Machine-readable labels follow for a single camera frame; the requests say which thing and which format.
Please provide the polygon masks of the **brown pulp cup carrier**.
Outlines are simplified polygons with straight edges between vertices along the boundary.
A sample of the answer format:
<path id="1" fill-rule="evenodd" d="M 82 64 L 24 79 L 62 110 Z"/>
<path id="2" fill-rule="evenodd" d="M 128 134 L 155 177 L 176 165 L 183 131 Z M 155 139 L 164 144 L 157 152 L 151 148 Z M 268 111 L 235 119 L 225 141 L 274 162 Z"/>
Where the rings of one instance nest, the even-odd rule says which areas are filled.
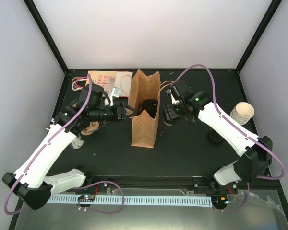
<path id="1" fill-rule="evenodd" d="M 99 129 L 99 123 L 98 122 L 90 122 L 89 126 L 81 131 L 81 134 L 88 136 L 88 135 L 93 134 L 98 129 Z"/>

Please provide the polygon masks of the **brown paper bag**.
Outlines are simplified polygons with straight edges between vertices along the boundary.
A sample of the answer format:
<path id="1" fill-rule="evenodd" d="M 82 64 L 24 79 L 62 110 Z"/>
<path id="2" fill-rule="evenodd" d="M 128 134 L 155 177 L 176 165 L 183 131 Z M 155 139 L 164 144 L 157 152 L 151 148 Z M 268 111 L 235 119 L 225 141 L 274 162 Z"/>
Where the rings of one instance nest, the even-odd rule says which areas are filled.
<path id="1" fill-rule="evenodd" d="M 158 71 L 147 76 L 141 70 L 137 70 L 133 76 L 128 98 L 128 105 L 137 111 L 136 115 L 132 115 L 132 146 L 154 147 L 158 130 L 161 91 L 172 83 L 172 80 L 161 82 Z M 154 117 L 151 117 L 143 108 L 145 101 L 150 99 L 156 101 Z"/>

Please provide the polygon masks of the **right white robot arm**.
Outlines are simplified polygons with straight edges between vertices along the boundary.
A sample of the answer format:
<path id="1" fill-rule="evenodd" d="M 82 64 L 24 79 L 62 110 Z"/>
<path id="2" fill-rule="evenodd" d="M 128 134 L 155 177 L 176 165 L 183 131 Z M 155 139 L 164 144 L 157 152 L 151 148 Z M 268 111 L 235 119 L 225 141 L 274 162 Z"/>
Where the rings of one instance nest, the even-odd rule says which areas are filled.
<path id="1" fill-rule="evenodd" d="M 166 93 L 172 100 L 164 106 L 164 122 L 167 125 L 174 124 L 181 117 L 191 117 L 192 125 L 199 119 L 223 138 L 238 155 L 236 161 L 218 169 L 209 180 L 208 186 L 212 192 L 220 193 L 231 182 L 252 182 L 270 166 L 270 138 L 260 138 L 244 129 L 204 92 L 193 93 L 183 80 L 172 84 Z"/>

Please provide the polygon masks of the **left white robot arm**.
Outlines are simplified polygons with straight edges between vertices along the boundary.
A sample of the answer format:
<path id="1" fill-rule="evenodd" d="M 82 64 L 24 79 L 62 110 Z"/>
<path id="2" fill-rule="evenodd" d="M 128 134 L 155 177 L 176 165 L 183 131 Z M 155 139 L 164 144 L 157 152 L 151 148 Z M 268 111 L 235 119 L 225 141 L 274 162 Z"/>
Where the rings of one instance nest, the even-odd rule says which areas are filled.
<path id="1" fill-rule="evenodd" d="M 65 148 L 78 138 L 91 122 L 117 123 L 130 118 L 130 107 L 121 100 L 103 104 L 109 96 L 98 85 L 87 85 L 79 98 L 62 108 L 52 120 L 48 133 L 31 157 L 15 172 L 7 172 L 2 181 L 32 210 L 43 207 L 48 200 L 70 189 L 89 191 L 94 184 L 92 174 L 83 167 L 47 176 Z"/>

